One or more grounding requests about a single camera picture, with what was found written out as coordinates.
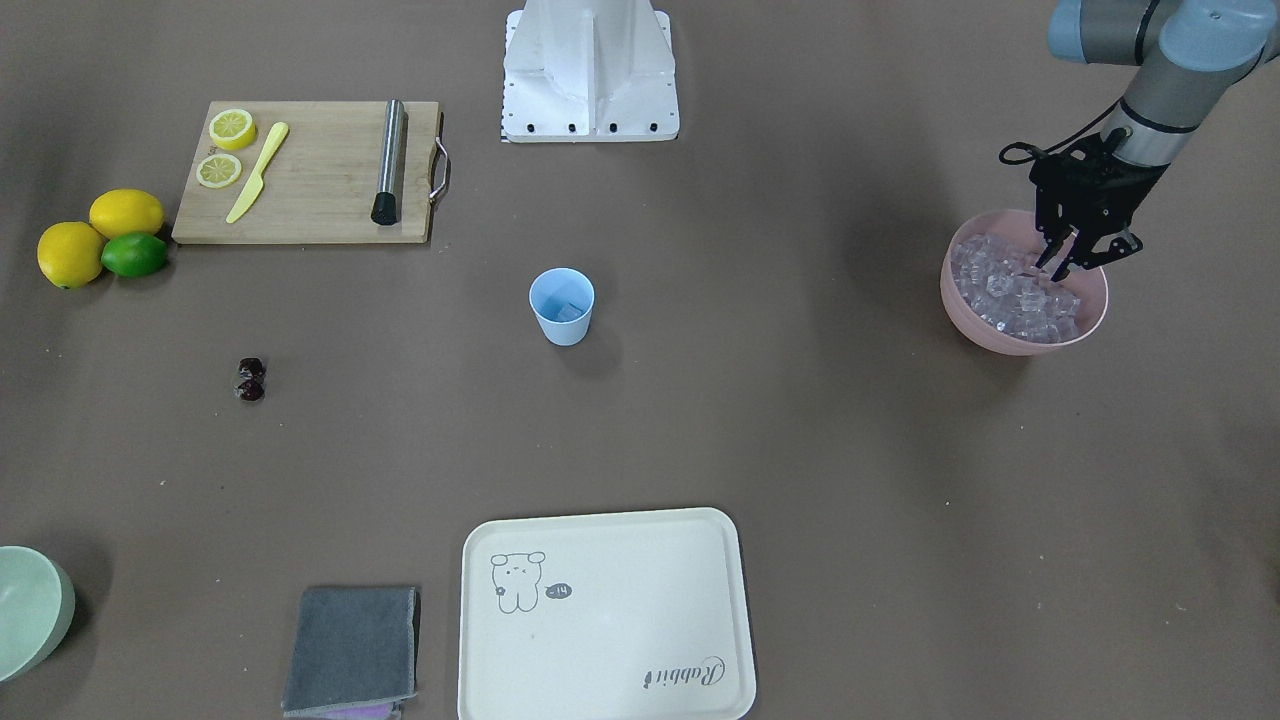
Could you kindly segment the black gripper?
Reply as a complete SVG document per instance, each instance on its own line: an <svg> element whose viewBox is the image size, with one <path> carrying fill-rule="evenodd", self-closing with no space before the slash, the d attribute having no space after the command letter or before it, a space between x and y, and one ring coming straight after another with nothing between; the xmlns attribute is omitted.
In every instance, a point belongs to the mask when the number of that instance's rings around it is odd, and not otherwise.
<svg viewBox="0 0 1280 720"><path fill-rule="evenodd" d="M1117 156L1120 143L1116 129L1078 135L1048 149L1028 147L1036 227L1044 240L1036 266L1050 265L1052 282L1144 247L1132 231L1133 217L1169 167L1129 163Z"/></svg>

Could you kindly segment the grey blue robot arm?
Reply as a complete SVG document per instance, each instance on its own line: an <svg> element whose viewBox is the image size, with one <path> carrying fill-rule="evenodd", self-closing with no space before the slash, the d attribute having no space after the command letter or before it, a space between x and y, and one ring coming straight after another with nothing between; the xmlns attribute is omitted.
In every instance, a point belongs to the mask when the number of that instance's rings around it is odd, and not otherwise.
<svg viewBox="0 0 1280 720"><path fill-rule="evenodd" d="M1047 45L1066 61L1135 69L1074 136L1025 146L1044 238L1037 266L1061 281L1140 251L1139 205L1225 92L1277 55L1277 4L1060 1Z"/></svg>

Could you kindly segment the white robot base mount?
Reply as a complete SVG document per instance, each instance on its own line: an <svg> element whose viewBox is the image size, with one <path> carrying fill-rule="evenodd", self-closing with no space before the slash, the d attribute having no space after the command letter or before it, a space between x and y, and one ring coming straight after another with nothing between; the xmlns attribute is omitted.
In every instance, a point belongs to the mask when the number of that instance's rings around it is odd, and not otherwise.
<svg viewBox="0 0 1280 720"><path fill-rule="evenodd" d="M504 22L508 143L663 142L681 115L672 23L649 1L527 1Z"/></svg>

